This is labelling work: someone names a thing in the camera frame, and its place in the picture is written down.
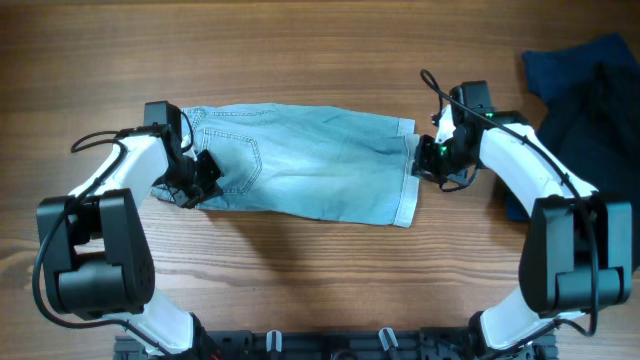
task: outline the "back pocket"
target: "back pocket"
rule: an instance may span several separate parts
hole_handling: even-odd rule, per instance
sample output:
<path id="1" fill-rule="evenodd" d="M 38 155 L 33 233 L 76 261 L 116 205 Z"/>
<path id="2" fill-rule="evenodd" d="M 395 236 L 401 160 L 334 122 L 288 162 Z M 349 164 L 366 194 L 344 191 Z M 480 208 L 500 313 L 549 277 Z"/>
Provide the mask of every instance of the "back pocket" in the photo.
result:
<path id="1" fill-rule="evenodd" d="M 262 171 L 258 143 L 250 137 L 204 129 L 203 148 L 222 171 L 218 185 L 225 194 L 246 193 Z"/>

